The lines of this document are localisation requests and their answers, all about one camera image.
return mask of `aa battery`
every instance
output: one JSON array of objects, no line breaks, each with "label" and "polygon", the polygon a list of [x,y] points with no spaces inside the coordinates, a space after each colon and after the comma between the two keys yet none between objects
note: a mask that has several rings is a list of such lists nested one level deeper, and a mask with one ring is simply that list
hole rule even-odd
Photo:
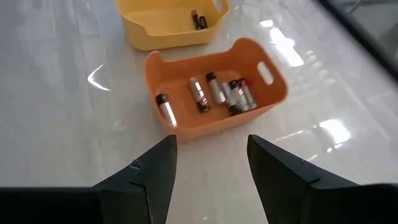
[{"label": "aa battery", "polygon": [[189,84],[193,97],[197,103],[198,109],[201,113],[210,110],[209,101],[207,100],[205,93],[201,89],[201,86],[196,78],[190,78]]},{"label": "aa battery", "polygon": [[251,91],[249,89],[249,85],[247,81],[244,78],[240,78],[238,80],[239,87],[242,89],[244,97],[246,97],[246,100],[248,101],[248,106],[250,110],[256,109],[257,104],[256,101],[253,98],[253,95],[251,94]]},{"label": "aa battery", "polygon": [[193,24],[195,25],[195,29],[196,30],[200,30],[201,29],[201,22],[199,21],[197,11],[196,10],[192,10],[191,11],[191,16],[192,16]]},{"label": "aa battery", "polygon": [[160,110],[162,111],[163,116],[165,116],[167,121],[169,122],[169,125],[177,127],[177,120],[174,117],[172,107],[170,106],[166,94],[161,93],[157,95],[156,103],[158,104]]},{"label": "aa battery", "polygon": [[238,82],[236,80],[232,80],[229,82],[229,86],[231,87],[232,96],[236,98],[239,109],[243,112],[248,111],[248,101],[246,100],[246,97],[244,97],[242,89],[238,87]]},{"label": "aa battery", "polygon": [[213,98],[217,104],[225,103],[226,98],[224,96],[223,91],[220,88],[220,84],[217,81],[217,76],[214,72],[210,72],[206,75],[207,82],[211,89],[211,93],[213,94]]},{"label": "aa battery", "polygon": [[207,22],[204,16],[199,17],[199,24],[202,29],[207,29]]},{"label": "aa battery", "polygon": [[224,96],[226,97],[225,103],[229,109],[229,113],[231,114],[231,116],[241,114],[242,111],[236,105],[236,100],[232,95],[231,88],[229,87],[229,84],[226,82],[222,83],[221,89],[223,90]]}]

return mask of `plastic bin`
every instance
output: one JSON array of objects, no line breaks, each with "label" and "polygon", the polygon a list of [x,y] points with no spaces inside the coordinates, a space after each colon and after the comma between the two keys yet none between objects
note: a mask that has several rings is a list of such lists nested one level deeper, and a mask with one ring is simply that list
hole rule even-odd
[{"label": "plastic bin", "polygon": [[[215,38],[229,11],[227,0],[117,0],[127,41],[139,50],[205,44]],[[191,11],[205,16],[208,29],[196,30]]]},{"label": "plastic bin", "polygon": [[[273,76],[268,85],[257,66],[264,62]],[[220,83],[245,78],[257,103],[257,109],[230,116],[226,106],[217,105],[205,80],[209,72],[215,72]],[[159,52],[152,52],[144,63],[144,73],[151,101],[157,117],[168,134],[177,135],[186,141],[246,123],[273,106],[281,103],[287,95],[287,85],[270,56],[255,41],[238,39],[226,52],[203,55],[174,62],[163,60]],[[200,113],[188,80],[198,79],[211,109]],[[170,126],[162,115],[156,96],[165,93],[173,109],[178,126]]]}]

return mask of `yellow plastic basket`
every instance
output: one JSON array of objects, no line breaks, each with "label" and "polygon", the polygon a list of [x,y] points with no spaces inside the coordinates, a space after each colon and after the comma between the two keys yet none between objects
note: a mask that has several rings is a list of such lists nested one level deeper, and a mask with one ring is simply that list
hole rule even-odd
[{"label": "yellow plastic basket", "polygon": [[[116,0],[127,41],[139,50],[205,44],[215,38],[229,12],[228,0]],[[208,29],[196,30],[191,11],[205,16]]]}]

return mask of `basket handle hole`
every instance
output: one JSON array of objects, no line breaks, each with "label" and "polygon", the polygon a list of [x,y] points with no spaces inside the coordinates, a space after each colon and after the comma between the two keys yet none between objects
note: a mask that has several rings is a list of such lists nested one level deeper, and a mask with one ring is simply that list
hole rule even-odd
[{"label": "basket handle hole", "polygon": [[223,5],[220,0],[213,0],[214,5],[216,6],[217,10],[221,12],[223,10]]},{"label": "basket handle hole", "polygon": [[264,62],[259,62],[257,64],[257,70],[268,85],[271,85],[274,82],[274,77],[271,75],[271,72],[269,72]]}]

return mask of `marble surface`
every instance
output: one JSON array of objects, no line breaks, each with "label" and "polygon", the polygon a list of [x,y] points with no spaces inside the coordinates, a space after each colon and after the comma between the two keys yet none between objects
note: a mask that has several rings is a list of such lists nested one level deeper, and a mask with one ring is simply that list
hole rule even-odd
[{"label": "marble surface", "polygon": [[[265,223],[248,134],[359,184],[398,182],[398,87],[308,0],[230,0],[208,45],[178,60],[258,41],[289,84],[255,121],[179,145],[167,223]],[[142,63],[113,0],[0,2],[0,185],[90,186],[165,137]]]}]

